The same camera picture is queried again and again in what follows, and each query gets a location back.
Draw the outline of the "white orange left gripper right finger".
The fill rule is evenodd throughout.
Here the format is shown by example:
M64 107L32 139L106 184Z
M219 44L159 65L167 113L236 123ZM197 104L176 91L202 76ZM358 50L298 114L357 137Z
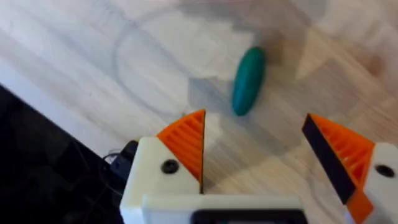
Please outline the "white orange left gripper right finger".
M302 132L345 207L346 223L397 223L397 147L307 114Z

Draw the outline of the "white orange left gripper left finger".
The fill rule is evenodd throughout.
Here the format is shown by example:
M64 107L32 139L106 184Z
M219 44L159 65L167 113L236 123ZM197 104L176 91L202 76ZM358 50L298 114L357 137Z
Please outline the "white orange left gripper left finger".
M148 223L146 200L174 202L203 193L206 111L200 109L138 140L119 211L124 223Z

